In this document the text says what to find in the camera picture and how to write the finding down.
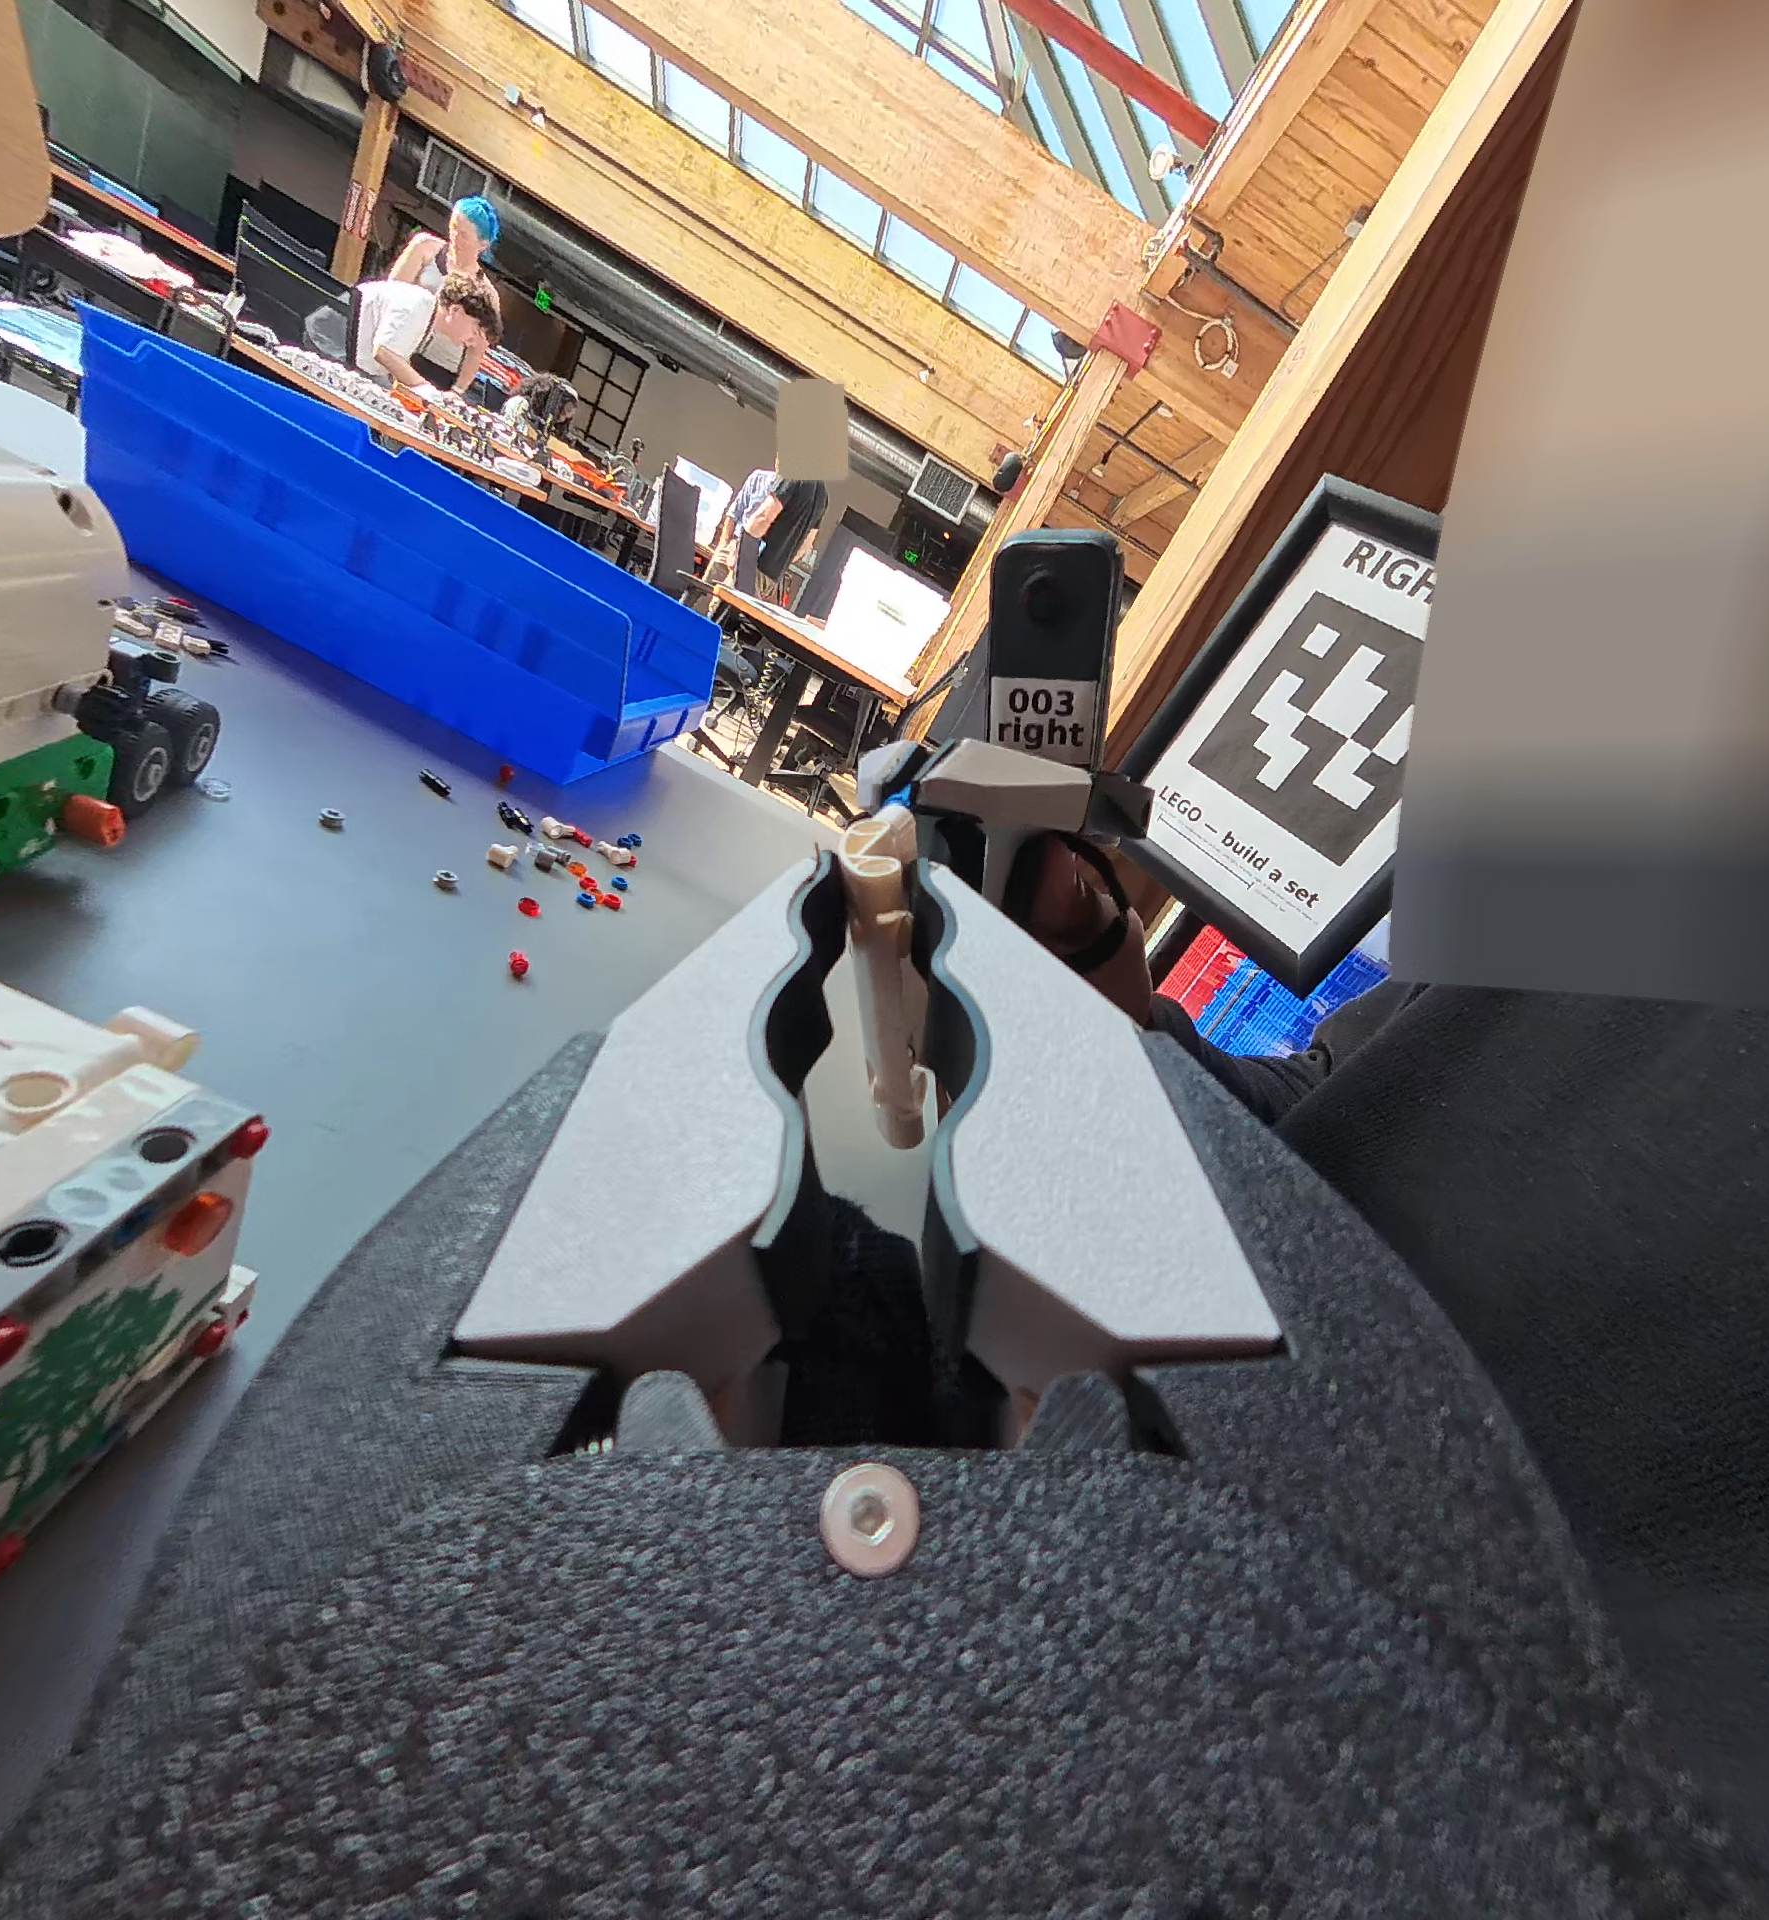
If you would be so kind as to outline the white desk screen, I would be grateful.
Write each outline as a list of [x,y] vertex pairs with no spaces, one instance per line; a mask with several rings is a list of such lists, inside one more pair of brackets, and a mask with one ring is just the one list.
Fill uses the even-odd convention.
[[940,591],[856,545],[824,612],[824,637],[842,650],[875,645],[914,657],[937,635],[946,612],[950,598]]

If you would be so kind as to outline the stack of blue crates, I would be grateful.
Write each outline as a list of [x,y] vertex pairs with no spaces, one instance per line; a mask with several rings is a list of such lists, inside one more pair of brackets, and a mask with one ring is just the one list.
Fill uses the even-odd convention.
[[1196,1037],[1242,1059],[1280,1059],[1313,1044],[1314,1027],[1389,975],[1389,920],[1379,920],[1313,989],[1283,988],[1222,930],[1179,914],[1147,948],[1153,989],[1182,1008]]

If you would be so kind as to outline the white lego beam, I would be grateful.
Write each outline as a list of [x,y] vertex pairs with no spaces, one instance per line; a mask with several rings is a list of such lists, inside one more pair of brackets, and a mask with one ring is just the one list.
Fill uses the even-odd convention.
[[912,962],[914,819],[897,802],[856,819],[839,842],[848,952],[878,1135],[893,1148],[923,1141],[929,1071],[920,1064],[926,988]]

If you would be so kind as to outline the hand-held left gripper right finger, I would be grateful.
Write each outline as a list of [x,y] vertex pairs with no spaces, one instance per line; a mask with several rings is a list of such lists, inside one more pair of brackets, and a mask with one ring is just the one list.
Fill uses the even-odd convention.
[[914,870],[914,962],[940,1107],[920,1287],[957,1439],[1016,1443],[1063,1378],[1277,1355],[1133,1022],[950,867]]

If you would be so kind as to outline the person's right forearm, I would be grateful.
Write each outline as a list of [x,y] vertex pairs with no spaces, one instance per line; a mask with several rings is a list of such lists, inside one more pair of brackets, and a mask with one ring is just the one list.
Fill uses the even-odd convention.
[[1267,1127],[1286,1118],[1334,1068],[1334,1054],[1324,1040],[1289,1054],[1225,1053],[1196,1029],[1179,1002],[1158,992],[1147,998],[1147,1033],[1179,1044],[1239,1107]]

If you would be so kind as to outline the lego truck chassis with cab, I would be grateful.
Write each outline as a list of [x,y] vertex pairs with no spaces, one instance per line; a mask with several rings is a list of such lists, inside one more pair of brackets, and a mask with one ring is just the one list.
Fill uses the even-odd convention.
[[177,684],[184,657],[112,632],[126,584],[85,480],[0,447],[0,877],[64,836],[118,844],[213,762],[220,708]]

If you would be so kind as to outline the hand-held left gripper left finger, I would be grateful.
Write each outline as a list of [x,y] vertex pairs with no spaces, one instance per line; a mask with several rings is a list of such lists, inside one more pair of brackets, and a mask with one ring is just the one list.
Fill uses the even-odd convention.
[[783,1429],[780,1348],[824,1301],[802,1086],[831,1047],[839,867],[802,860],[601,1037],[476,1294],[461,1355],[680,1372],[739,1447]]

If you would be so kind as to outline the white lego garbage container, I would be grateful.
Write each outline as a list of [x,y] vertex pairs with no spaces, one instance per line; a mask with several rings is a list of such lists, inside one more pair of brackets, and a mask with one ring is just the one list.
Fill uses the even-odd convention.
[[0,983],[0,1580],[36,1524],[227,1351],[268,1122],[197,1086],[197,1036]]

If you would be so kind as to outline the person's right hand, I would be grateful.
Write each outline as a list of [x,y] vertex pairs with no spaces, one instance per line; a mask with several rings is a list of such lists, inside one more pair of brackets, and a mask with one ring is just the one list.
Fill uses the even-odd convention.
[[1015,852],[999,910],[1138,1029],[1153,1029],[1144,928],[1104,861],[1060,833],[1035,833]]

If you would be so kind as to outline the wooden office desk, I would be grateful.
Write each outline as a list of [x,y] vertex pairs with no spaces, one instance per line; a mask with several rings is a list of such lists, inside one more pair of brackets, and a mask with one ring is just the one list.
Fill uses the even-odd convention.
[[[770,774],[788,782],[824,782],[832,772],[853,768],[868,734],[878,724],[893,724],[910,707],[910,684],[861,667],[824,635],[824,626],[736,588],[716,584],[715,596],[733,612],[736,626],[753,630],[768,653],[791,663],[747,757],[736,768],[743,782],[763,786]],[[795,731],[822,748],[822,765],[775,765],[785,740]]]

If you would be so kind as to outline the framed marker sign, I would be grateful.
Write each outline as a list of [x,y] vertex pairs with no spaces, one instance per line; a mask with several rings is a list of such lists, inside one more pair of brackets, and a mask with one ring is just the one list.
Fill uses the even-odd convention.
[[1439,528],[1324,477],[1121,761],[1136,866],[1297,996],[1389,914]]

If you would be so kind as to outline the person's black clothing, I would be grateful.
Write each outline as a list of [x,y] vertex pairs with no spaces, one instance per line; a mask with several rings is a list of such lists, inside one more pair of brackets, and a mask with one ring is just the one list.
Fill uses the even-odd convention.
[[1769,1010],[1379,983],[1272,1129],[1446,1307],[1769,1875]]

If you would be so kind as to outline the blue plastic bin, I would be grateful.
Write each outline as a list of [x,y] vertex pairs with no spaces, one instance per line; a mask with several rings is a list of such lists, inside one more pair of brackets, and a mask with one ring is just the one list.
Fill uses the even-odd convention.
[[315,398],[92,307],[78,324],[88,481],[132,564],[534,778],[705,718],[700,612]]

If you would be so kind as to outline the pile of small lego tiles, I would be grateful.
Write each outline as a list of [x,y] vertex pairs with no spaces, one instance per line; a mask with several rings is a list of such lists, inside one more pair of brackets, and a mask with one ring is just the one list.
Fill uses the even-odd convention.
[[228,645],[214,637],[194,605],[173,596],[118,598],[112,632],[191,662],[227,662]]

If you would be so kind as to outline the long work table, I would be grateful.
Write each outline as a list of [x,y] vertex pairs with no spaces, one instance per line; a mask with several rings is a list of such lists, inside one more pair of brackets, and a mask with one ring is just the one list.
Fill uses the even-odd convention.
[[525,481],[509,469],[505,464],[513,459],[505,450],[489,450],[488,459],[476,459],[464,454],[461,447],[441,445],[434,437],[423,433],[417,425],[406,423],[406,408],[393,405],[391,413],[384,408],[371,408],[359,402],[357,398],[345,398],[329,384],[315,381],[312,374],[288,367],[277,351],[268,351],[251,340],[228,340],[227,347],[227,359],[231,367],[245,367],[260,378],[271,378],[284,384],[286,388],[305,394],[318,401],[319,405],[332,408],[335,413],[342,413],[347,419],[357,419],[366,425],[380,443],[393,445],[393,447],[411,447],[417,454],[424,454],[427,459],[440,463],[441,469],[461,472],[468,480],[485,486],[485,489],[499,489],[506,491],[513,500],[526,503],[526,504],[547,504],[547,507],[561,507],[569,515],[603,515],[618,521],[620,531],[629,532],[655,532],[655,525],[629,510],[618,496],[603,496],[594,489],[557,480],[552,473],[539,473],[534,481]]

